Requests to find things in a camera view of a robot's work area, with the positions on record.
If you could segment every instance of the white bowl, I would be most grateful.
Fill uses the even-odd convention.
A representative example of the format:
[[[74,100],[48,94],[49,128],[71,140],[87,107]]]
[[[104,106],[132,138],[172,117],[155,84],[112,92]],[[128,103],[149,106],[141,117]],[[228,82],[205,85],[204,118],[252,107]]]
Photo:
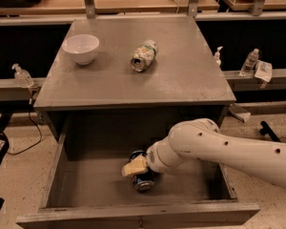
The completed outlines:
[[[78,34],[64,40],[62,49],[77,64],[87,65],[96,58],[99,40],[90,34]]]

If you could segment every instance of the spray bottle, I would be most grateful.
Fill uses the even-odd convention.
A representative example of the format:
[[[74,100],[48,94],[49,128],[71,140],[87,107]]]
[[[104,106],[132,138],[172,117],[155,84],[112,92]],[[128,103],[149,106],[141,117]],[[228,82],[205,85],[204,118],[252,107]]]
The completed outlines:
[[[220,67],[221,65],[221,60],[220,60],[220,50],[222,49],[223,47],[218,47],[217,48],[217,52],[214,54],[214,59],[217,63],[217,65]]]
[[[34,82],[29,72],[21,69],[21,67],[18,64],[13,64],[11,68],[13,70],[16,70],[14,76],[22,88],[29,88],[34,85]]]

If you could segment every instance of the concrete floor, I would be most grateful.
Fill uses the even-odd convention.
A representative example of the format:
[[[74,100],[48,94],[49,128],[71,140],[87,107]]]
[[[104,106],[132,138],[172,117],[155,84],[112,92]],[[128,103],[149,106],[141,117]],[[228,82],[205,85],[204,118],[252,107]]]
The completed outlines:
[[[286,102],[245,104],[244,107],[252,113],[251,118],[243,123],[228,114],[220,128],[222,134],[270,139],[259,133],[260,121],[264,120],[281,141],[286,142]],[[38,210],[56,147],[48,127],[41,126],[41,131],[41,143],[19,156],[6,155],[0,168],[0,198],[5,199],[0,212],[0,229],[20,229],[15,224],[16,217]],[[5,132],[10,139],[10,152],[18,152],[39,139],[27,114],[14,114]],[[228,171],[239,201],[257,203],[261,210],[241,226],[224,228],[286,229],[286,191],[233,169]]]

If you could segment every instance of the wooden drawer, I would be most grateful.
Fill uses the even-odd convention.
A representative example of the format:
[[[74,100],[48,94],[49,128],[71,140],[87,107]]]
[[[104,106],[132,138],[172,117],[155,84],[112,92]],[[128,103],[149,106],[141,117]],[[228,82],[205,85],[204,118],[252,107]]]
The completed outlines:
[[[138,193],[121,168],[131,152],[146,149],[180,121],[173,109],[70,114],[60,136],[49,188],[23,228],[185,228],[238,225],[259,207],[238,202],[226,168],[192,160],[155,178]]]

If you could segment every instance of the can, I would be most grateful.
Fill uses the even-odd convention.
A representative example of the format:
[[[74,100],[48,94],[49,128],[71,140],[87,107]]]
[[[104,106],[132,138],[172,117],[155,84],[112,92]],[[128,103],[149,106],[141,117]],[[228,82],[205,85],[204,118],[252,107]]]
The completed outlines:
[[[137,156],[146,156],[144,151],[134,151],[130,156],[130,162]],[[153,171],[148,168],[148,172],[133,176],[133,188],[138,192],[150,190],[154,185]]]
[[[148,39],[138,47],[131,60],[133,69],[137,72],[143,72],[150,67],[159,52],[158,45],[155,41]]]

